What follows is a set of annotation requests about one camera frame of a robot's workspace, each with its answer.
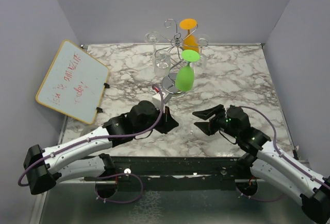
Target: metal glass holder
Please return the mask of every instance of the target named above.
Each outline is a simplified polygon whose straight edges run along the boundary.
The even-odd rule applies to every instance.
[[[181,57],[181,52],[184,50],[183,46],[189,46],[189,47],[195,47],[195,48],[204,48],[204,47],[207,47],[208,46],[208,41],[205,40],[205,39],[202,39],[202,43],[199,43],[197,41],[197,44],[198,46],[193,46],[193,45],[186,45],[184,44],[184,40],[181,38],[182,37],[182,34],[180,32],[178,32],[178,27],[177,27],[177,22],[174,20],[174,19],[167,19],[165,22],[164,22],[164,26],[165,28],[171,28],[172,27],[172,23],[175,23],[175,35],[173,36],[173,38],[170,40],[166,37],[164,37],[163,35],[157,33],[157,32],[150,32],[150,33],[147,33],[148,34],[156,34],[156,35],[159,35],[160,37],[166,39],[170,45],[169,46],[166,46],[164,48],[161,48],[161,49],[157,49],[157,50],[154,50],[153,52],[153,58],[155,58],[155,55],[158,51],[160,50],[167,50],[170,55],[171,55],[171,68],[170,68],[170,72],[167,76],[165,76],[163,79],[162,79],[162,82],[161,82],[161,85],[162,85],[162,88],[164,90],[166,90],[167,92],[169,92],[171,95],[173,96],[179,96],[179,95],[182,95],[184,94],[185,92],[183,91],[180,91],[178,90],[176,87],[175,87],[175,79],[176,79],[176,75],[177,75],[177,72],[178,70],[180,70],[181,67],[183,66],[186,66],[189,62],[188,61],[185,61],[182,57]],[[198,28],[198,24],[196,24],[195,28],[193,31],[191,31],[186,37],[188,38],[189,36],[191,36],[194,32],[196,32]],[[148,39],[145,40],[147,43],[149,44],[153,44],[155,45],[155,40],[153,39],[152,41],[149,41]],[[176,49],[176,52],[173,54],[171,54],[171,51],[173,49]]]

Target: whiteboard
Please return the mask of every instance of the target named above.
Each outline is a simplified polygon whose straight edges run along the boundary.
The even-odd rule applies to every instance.
[[[38,103],[92,124],[109,69],[69,40],[64,40],[45,76]]]

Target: wooden whiteboard frame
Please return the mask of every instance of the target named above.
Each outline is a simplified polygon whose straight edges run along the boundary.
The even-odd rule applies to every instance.
[[[92,121],[91,123],[87,123],[87,122],[84,121],[84,120],[81,120],[81,119],[79,119],[79,118],[76,118],[76,117],[74,117],[74,116],[71,116],[71,115],[69,115],[69,114],[67,114],[67,113],[65,113],[65,112],[63,112],[63,111],[61,111],[61,110],[58,110],[58,109],[56,109],[56,108],[54,108],[54,107],[51,107],[51,106],[49,106],[49,105],[47,105],[47,104],[45,104],[45,103],[42,103],[42,102],[40,102],[40,101],[38,100],[39,93],[40,93],[40,91],[41,91],[41,89],[42,89],[44,83],[46,82],[46,79],[47,79],[49,73],[51,72],[51,70],[52,70],[52,68],[53,68],[53,65],[54,65],[54,63],[55,63],[55,61],[56,61],[56,59],[57,59],[57,56],[58,56],[58,54],[60,53],[60,51],[61,51],[61,49],[62,49],[62,47],[63,47],[63,44],[64,44],[65,42],[69,42],[69,43],[71,43],[72,45],[74,45],[75,47],[77,47],[79,50],[81,50],[83,53],[87,54],[88,56],[90,56],[91,58],[93,58],[93,59],[94,59],[95,61],[97,61],[98,63],[104,65],[104,67],[106,67],[106,68],[108,69],[108,74],[107,74],[107,77],[106,77],[106,81],[105,81],[105,82],[108,81],[109,74],[110,74],[110,69],[109,69],[104,63],[98,61],[96,58],[94,58],[94,57],[91,56],[90,54],[88,54],[88,53],[86,53],[85,51],[83,51],[80,47],[78,47],[76,44],[74,44],[71,40],[63,40],[62,43],[61,43],[60,48],[57,50],[57,53],[56,53],[56,55],[55,55],[55,57],[54,57],[54,59],[53,59],[53,61],[52,61],[52,64],[50,65],[50,67],[49,67],[49,69],[48,69],[48,71],[47,71],[47,74],[46,74],[45,78],[43,79],[43,81],[42,81],[42,83],[41,83],[41,86],[39,87],[39,90],[38,90],[38,92],[37,92],[37,94],[36,94],[36,101],[37,101],[37,103],[39,103],[39,104],[41,104],[41,105],[43,105],[43,106],[46,106],[46,107],[48,107],[48,108],[50,108],[50,109],[53,109],[53,110],[55,110],[55,111],[57,111],[57,112],[60,112],[60,113],[62,113],[62,114],[64,114],[64,115],[66,115],[66,116],[72,117],[72,118],[74,118],[74,119],[76,119],[76,120],[78,120],[78,121],[80,121],[80,122],[83,122],[84,124],[91,125],[92,123],[95,122],[96,114],[97,114],[97,109],[95,109],[95,115],[94,115],[94,119],[93,119],[93,121]],[[102,99],[102,96],[103,96],[103,93],[104,93],[104,88],[105,88],[105,86],[103,87],[103,91],[102,91],[102,94],[100,95],[100,99],[98,100],[98,104],[97,104],[97,106],[99,106],[100,103],[101,103],[101,99]]]

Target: red writing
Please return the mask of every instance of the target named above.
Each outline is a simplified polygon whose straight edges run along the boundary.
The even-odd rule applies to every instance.
[[[80,83],[79,86],[73,88],[76,91],[76,97],[74,99],[75,104],[80,103],[80,98],[83,95],[84,90],[88,88],[82,81]]]
[[[65,71],[65,76],[64,76],[64,80],[65,81],[69,81],[72,78],[72,73],[73,71],[76,70],[77,65],[79,64],[79,62],[81,61],[81,58],[75,53],[73,55],[73,59],[70,60],[69,62],[69,66],[67,68],[67,70]]]
[[[51,99],[49,99],[49,98],[48,98],[48,99],[49,99],[52,103],[54,103],[54,104],[56,104],[56,105],[59,105],[60,102],[61,102],[60,97],[61,97],[60,94],[55,93],[55,94],[52,95],[52,98],[51,98]]]
[[[53,89],[66,89],[67,87],[63,86],[63,84],[58,84],[57,87],[54,87]]]

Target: white connector block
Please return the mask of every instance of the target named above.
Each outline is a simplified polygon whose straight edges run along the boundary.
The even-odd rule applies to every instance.
[[[165,104],[167,102],[169,102],[169,100],[171,99],[171,94],[167,91],[162,91],[162,94],[163,94],[163,99],[164,99],[164,108],[163,108],[163,111],[165,109]],[[153,97],[152,97],[152,101],[153,101],[153,104],[154,106],[160,110],[161,108],[161,99],[160,99],[160,94],[157,93],[155,94]]]

